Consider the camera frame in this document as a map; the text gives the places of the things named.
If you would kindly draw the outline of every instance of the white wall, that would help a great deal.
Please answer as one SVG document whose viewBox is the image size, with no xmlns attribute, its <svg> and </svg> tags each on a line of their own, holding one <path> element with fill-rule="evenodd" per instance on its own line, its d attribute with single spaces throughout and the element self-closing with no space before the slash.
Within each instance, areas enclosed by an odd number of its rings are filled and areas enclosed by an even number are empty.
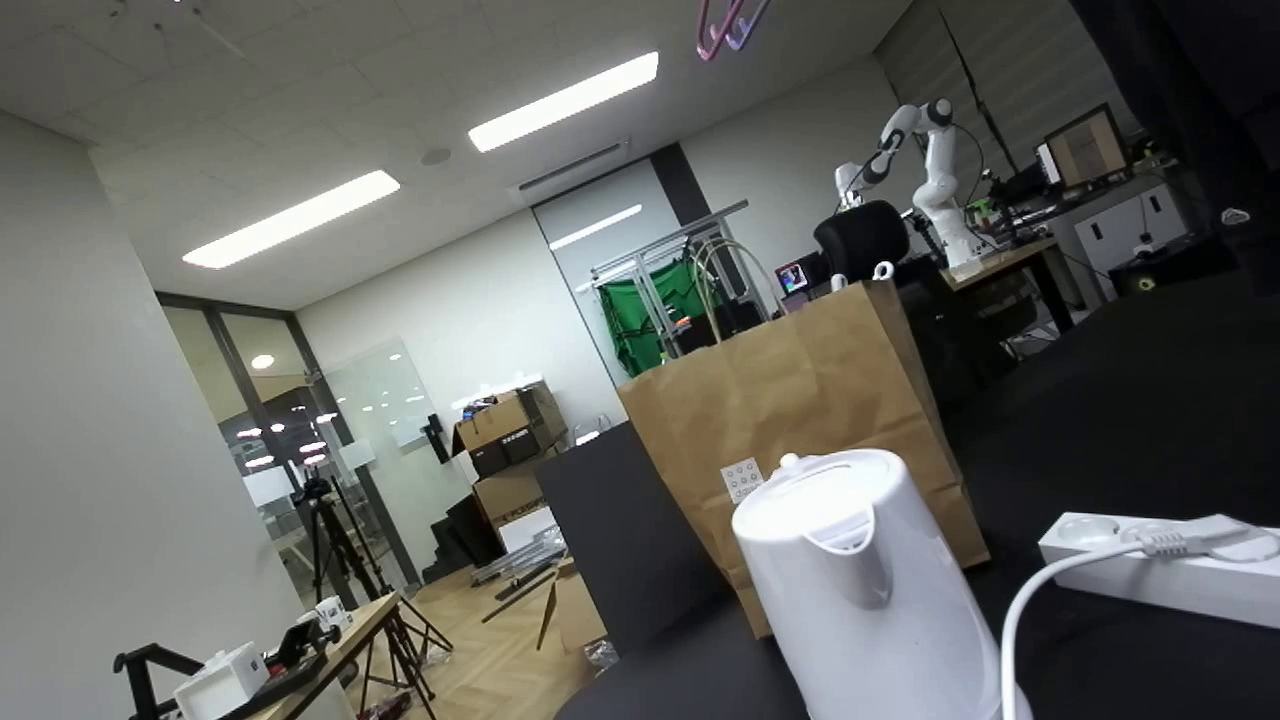
<svg viewBox="0 0 1280 720">
<path fill-rule="evenodd" d="M 767 270 L 760 283 L 778 289 L 779 264 L 822 246 L 814 226 L 835 210 L 833 166 L 872 157 L 892 106 L 881 60 L 862 60 L 681 140 L 714 209 L 751 198 L 728 226 L 760 255 Z M 868 194 L 909 209 L 916 185 L 920 157 L 905 147 L 896 171 Z"/>
<path fill-rule="evenodd" d="M 512 372 L 541 372 L 574 433 L 625 414 L 527 210 L 319 301 L 302 321 L 325 369 L 401 335 L 444 419 L 457 419 L 457 397 Z"/>
<path fill-rule="evenodd" d="M 0 327 L 0 717 L 128 717 L 150 640 L 282 640 L 302 604 L 94 162 L 4 117 Z"/>
</svg>

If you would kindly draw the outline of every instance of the white cable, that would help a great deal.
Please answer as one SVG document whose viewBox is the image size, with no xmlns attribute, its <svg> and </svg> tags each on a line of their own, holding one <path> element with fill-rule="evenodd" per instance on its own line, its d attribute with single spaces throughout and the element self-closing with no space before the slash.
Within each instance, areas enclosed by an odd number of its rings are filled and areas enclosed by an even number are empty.
<svg viewBox="0 0 1280 720">
<path fill-rule="evenodd" d="M 1009 616 L 1005 616 L 1005 628 L 1000 628 L 1000 717 L 1005 720 L 1018 720 L 1018 622 L 1022 616 L 1030 613 L 1031 597 L 1056 578 L 1061 572 L 1068 566 L 1080 566 L 1080 565 L 1101 565 L 1101 560 L 1113 560 L 1113 556 L 1125 556 L 1125 552 L 1141 552 L 1150 549 L 1150 539 L 1133 539 L 1133 545 L 1108 545 L 1101 552 L 1088 552 L 1088 556 L 1068 556 L 1068 560 L 1056 560 L 1047 566 L 1042 566 L 1009 604 Z"/>
</svg>

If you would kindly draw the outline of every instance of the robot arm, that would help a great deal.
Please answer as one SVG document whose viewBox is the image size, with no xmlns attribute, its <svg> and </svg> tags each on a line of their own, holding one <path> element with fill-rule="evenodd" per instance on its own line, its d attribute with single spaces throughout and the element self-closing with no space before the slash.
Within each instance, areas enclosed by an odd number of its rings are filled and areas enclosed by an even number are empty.
<svg viewBox="0 0 1280 720">
<path fill-rule="evenodd" d="M 912 190 L 912 209 L 938 226 L 954 270 L 977 268 L 980 241 L 957 209 L 957 125 L 949 98 L 899 105 L 881 133 L 881 147 L 866 162 L 835 166 L 840 209 L 856 209 L 892 171 L 892 157 L 909 135 L 925 135 L 925 185 Z"/>
</svg>

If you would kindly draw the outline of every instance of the black table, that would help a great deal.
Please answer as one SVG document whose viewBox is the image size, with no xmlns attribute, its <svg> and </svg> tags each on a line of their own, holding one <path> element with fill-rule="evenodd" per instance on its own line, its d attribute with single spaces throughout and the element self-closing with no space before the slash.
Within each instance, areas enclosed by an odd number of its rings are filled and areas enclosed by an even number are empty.
<svg viewBox="0 0 1280 720">
<path fill-rule="evenodd" d="M 997 383 L 954 436 L 997 556 L 970 572 L 994 628 L 1042 566 L 1037 537 L 1068 507 L 1280 524 L 1280 301 L 1216 275 L 1113 303 Z M 1037 720 L 1280 717 L 1280 631 L 1045 589 L 1022 640 Z M 805 705 L 778 652 L 722 604 L 667 622 L 563 707 L 598 717 L 805 720 Z"/>
</svg>

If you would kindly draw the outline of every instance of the wooden floor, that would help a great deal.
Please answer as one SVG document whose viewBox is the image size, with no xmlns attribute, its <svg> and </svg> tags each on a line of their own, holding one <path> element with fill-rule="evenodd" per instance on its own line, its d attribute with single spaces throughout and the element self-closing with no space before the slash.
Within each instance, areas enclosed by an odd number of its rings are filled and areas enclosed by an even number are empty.
<svg viewBox="0 0 1280 720">
<path fill-rule="evenodd" d="M 479 622 L 495 608 L 502 585 L 469 589 L 469 576 L 428 585 L 418 599 L 424 616 L 457 644 L 428 664 L 435 687 L 435 720 L 552 720 L 594 674 L 575 652 L 562 648 L 555 628 L 536 652 L 549 589 L 536 589 L 504 616 Z"/>
</svg>

